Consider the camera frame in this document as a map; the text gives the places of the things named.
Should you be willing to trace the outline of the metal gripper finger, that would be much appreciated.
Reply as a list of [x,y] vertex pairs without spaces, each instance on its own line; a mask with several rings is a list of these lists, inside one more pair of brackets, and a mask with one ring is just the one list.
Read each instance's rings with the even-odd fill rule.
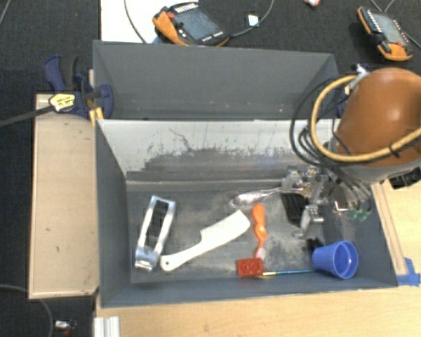
[[288,176],[282,180],[281,191],[284,194],[311,195],[311,183],[301,178]]
[[306,206],[302,212],[298,230],[293,233],[296,239],[318,239],[322,234],[324,217],[315,204]]

